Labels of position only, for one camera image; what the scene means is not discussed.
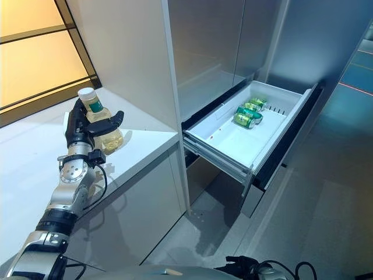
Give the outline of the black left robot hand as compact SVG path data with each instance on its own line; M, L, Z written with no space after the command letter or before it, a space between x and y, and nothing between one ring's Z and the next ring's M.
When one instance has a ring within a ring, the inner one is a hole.
M68 115L65 138L67 147L83 142L95 148L96 138L101 138L101 149L111 154L123 144L123 136L119 127L124 119L124 112L118 111L116 115L97 121L89 121L88 110L84 103L77 99L73 109Z

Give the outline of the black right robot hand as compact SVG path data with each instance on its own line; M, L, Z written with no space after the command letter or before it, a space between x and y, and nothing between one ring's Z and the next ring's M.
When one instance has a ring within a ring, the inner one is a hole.
M246 256L227 256L226 257L227 271L239 278L245 278L252 275L258 266L259 262L254 258Z

